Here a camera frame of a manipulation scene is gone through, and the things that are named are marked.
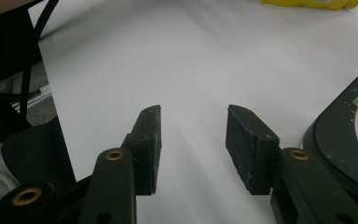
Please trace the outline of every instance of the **black bracket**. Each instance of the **black bracket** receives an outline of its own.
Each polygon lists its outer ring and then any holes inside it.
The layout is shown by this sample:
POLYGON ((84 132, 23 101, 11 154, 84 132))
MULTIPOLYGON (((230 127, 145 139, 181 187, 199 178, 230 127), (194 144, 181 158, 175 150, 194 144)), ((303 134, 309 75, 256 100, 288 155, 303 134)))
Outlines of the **black bracket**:
POLYGON ((358 223, 358 78, 304 135, 304 149, 279 138, 252 111, 228 108, 226 147, 251 194, 268 195, 277 223, 358 223))
POLYGON ((24 185, 0 201, 0 223, 136 223, 136 195, 156 192, 160 106, 143 110, 119 148, 101 153, 93 174, 57 195, 48 183, 24 185))

